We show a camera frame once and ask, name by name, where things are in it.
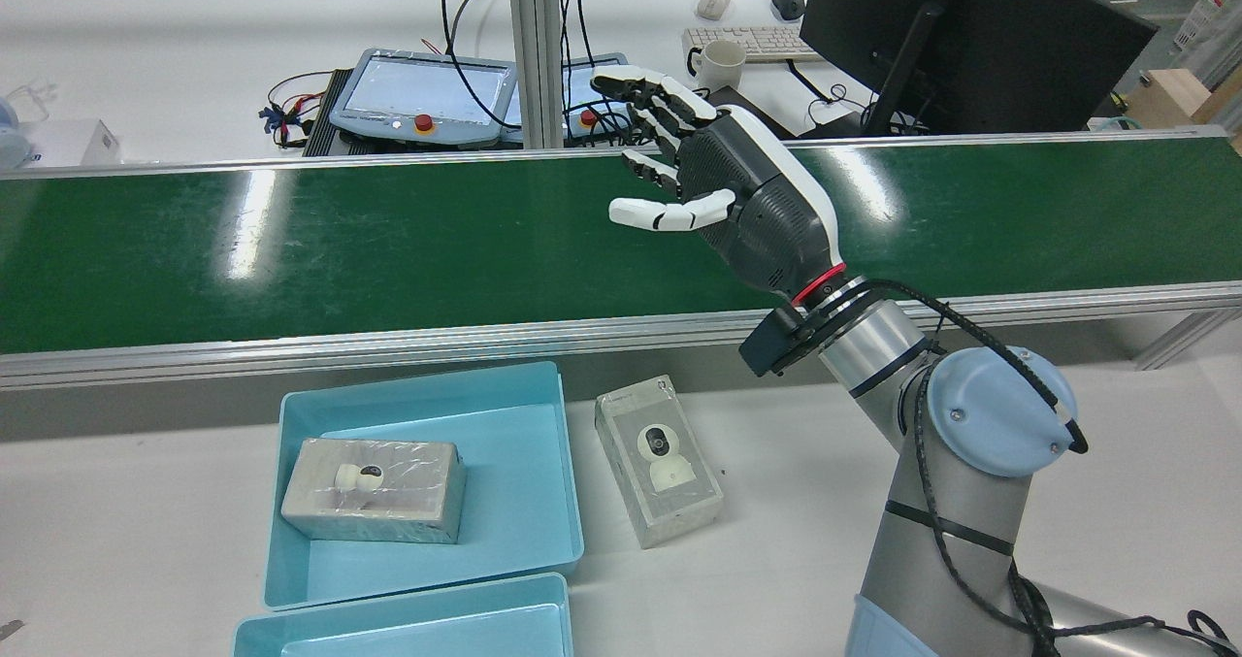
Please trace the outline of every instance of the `black mouse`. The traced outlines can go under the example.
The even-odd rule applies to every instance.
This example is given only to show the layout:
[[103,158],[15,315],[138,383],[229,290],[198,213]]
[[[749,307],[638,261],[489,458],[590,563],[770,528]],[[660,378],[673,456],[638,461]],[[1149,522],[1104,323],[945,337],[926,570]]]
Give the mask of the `black mouse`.
[[773,10],[781,20],[794,21],[806,11],[806,0],[773,0]]

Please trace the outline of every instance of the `white mug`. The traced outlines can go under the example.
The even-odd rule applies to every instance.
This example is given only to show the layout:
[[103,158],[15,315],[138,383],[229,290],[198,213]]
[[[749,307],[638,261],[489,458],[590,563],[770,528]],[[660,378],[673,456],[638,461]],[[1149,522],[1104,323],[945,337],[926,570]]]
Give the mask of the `white mug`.
[[699,86],[709,91],[718,91],[720,87],[738,89],[741,65],[745,63],[746,51],[732,41],[713,41],[704,47],[691,47],[686,55],[686,68],[698,78]]

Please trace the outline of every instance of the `plastic bin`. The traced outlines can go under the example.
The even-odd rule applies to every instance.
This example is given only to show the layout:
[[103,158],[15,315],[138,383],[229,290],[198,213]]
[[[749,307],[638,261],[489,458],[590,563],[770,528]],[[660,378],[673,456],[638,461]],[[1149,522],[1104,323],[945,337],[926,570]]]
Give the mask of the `plastic bin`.
[[[457,543],[303,535],[279,509],[307,437],[456,443],[467,479]],[[263,587],[270,609],[571,573],[581,556],[564,396],[550,361],[284,396]]]
[[1201,32],[1203,26],[1211,24],[1212,16],[1216,16],[1216,12],[1221,10],[1225,1],[1226,0],[1199,0],[1195,2],[1190,15],[1186,16],[1185,21],[1182,21],[1181,29],[1177,29],[1177,35],[1172,37],[1174,45],[1185,50],[1187,43],[1194,41],[1195,34]]
[[247,618],[233,657],[573,657],[560,575],[350,601]]

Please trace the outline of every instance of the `robot finger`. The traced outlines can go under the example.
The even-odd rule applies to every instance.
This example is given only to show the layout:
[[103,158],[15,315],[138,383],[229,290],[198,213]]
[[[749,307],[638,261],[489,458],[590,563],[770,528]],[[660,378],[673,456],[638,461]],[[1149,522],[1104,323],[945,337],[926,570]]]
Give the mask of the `robot finger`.
[[636,109],[663,109],[672,117],[663,122],[667,130],[684,129],[691,134],[718,117],[714,106],[682,82],[635,65],[599,66],[591,73],[591,87],[612,99],[627,101]]
[[682,82],[674,81],[667,75],[661,78],[655,96],[663,99],[681,120],[689,123],[689,127],[696,127],[696,129],[708,125],[719,117],[715,106],[710,106],[702,96],[697,96]]
[[600,65],[591,72],[591,89],[610,99],[628,101],[646,108],[662,75],[635,65]]
[[648,112],[648,109],[640,109],[637,106],[630,106],[630,120],[638,123],[638,130],[642,130],[643,135],[656,139],[661,153],[667,154],[671,160],[677,161],[677,149],[682,144],[682,140],[679,137],[671,134],[666,127],[662,127],[655,113]]
[[687,232],[719,224],[729,216],[729,206],[735,196],[728,189],[719,189],[696,197],[694,201],[657,202],[642,197],[614,197],[609,202],[609,220],[617,225],[656,232]]
[[630,171],[638,175],[640,179],[658,185],[676,197],[682,197],[682,184],[677,180],[677,170],[673,166],[652,160],[643,153],[635,153],[633,149],[625,149],[621,152],[621,156],[625,158],[625,166],[628,166]]

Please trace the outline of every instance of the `robotic arm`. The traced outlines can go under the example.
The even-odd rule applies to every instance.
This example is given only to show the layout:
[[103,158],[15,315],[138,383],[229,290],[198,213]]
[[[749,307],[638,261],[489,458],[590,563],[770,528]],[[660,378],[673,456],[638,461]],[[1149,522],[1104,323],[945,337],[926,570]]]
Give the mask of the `robotic arm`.
[[[745,109],[715,109],[673,78],[628,65],[596,68],[591,86],[626,101],[672,163],[627,149],[630,170],[677,197],[619,197],[610,219],[697,231],[746,286],[781,296],[786,307],[741,344],[751,370],[780,374],[818,353],[900,453],[850,657],[1238,656],[1215,623],[1207,635],[1124,618],[1017,574],[1012,551],[1033,472],[1067,450],[1087,451],[1056,366],[1002,347],[918,291],[848,276],[828,194]],[[888,291],[935,308],[984,348],[944,355]]]

